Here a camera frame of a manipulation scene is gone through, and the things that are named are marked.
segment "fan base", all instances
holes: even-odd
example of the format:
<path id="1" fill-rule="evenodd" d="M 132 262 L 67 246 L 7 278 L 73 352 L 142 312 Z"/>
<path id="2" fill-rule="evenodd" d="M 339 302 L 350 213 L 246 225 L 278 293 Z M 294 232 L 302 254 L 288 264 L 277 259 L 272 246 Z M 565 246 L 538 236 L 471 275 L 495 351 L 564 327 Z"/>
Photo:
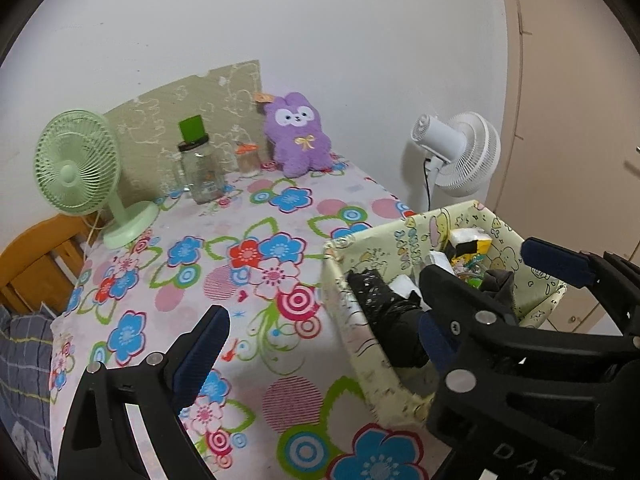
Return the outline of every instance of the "fan base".
<path id="1" fill-rule="evenodd" d="M 156 220 L 159 211 L 153 202 L 137 202 L 130 205 L 126 209 L 129 217 L 127 222 L 119 224 L 112 220 L 104 228 L 102 234 L 105 247 L 117 249 L 132 242 Z"/>

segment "plaid pillow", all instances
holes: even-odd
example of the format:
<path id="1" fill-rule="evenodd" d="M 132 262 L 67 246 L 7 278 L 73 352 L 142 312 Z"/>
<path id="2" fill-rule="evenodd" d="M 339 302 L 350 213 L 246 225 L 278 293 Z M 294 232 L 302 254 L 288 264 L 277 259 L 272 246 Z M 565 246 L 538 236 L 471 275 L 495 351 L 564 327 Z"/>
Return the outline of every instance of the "plaid pillow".
<path id="1" fill-rule="evenodd" d="M 49 433 L 50 325 L 46 311 L 12 317 L 0 306 L 0 420 L 43 480 L 55 476 Z"/>

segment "yellow package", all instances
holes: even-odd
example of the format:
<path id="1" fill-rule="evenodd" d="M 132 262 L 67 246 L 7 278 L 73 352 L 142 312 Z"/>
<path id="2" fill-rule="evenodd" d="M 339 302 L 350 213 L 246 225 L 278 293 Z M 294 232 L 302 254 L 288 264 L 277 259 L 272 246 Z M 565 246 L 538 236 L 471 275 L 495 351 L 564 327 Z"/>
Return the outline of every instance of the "yellow package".
<path id="1" fill-rule="evenodd" d="M 468 264 L 475 256 L 487 254 L 491 241 L 491 237 L 479 227 L 452 229 L 444 253 L 454 267 L 460 262 Z"/>

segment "cable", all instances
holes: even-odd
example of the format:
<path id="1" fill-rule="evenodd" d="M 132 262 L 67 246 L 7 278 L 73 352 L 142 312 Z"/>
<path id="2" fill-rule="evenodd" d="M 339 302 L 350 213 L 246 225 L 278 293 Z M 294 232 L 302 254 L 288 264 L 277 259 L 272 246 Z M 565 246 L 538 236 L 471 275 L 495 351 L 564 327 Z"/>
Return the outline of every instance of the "cable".
<path id="1" fill-rule="evenodd" d="M 427 211 L 431 211 L 431 191 L 429 191 L 429 175 L 427 173 L 428 162 L 431 162 L 431 159 L 427 156 L 422 164 L 422 170 L 424 171 L 424 187 L 427 190 Z"/>
<path id="2" fill-rule="evenodd" d="M 89 245 L 89 242 L 91 241 L 91 237 L 94 235 L 94 231 L 101 231 L 102 229 L 104 229 L 104 227 L 96 227 L 98 225 L 98 220 L 100 219 L 100 213 L 102 211 L 98 211 L 95 215 L 95 222 L 94 225 L 90 226 L 89 222 L 86 221 L 86 219 L 84 218 L 84 216 L 82 217 L 82 221 L 84 222 L 85 225 L 87 225 L 87 227 L 91 227 L 91 230 L 89 231 L 89 236 L 86 238 L 86 245 L 84 248 L 84 259 L 83 261 L 86 261 L 86 258 L 89 254 L 89 250 L 91 249 L 91 245 Z"/>

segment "blue checkered fabric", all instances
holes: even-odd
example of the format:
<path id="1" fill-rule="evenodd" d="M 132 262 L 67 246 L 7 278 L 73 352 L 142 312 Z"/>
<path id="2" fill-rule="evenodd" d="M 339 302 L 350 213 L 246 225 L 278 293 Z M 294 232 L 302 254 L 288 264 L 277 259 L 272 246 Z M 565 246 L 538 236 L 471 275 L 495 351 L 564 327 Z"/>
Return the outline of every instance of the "blue checkered fabric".
<path id="1" fill-rule="evenodd" d="M 14 441 L 16 434 L 29 433 L 38 451 L 52 463 L 49 369 L 53 336 L 50 325 L 51 318 L 44 311 L 12 317 L 0 306 L 0 420 Z"/>

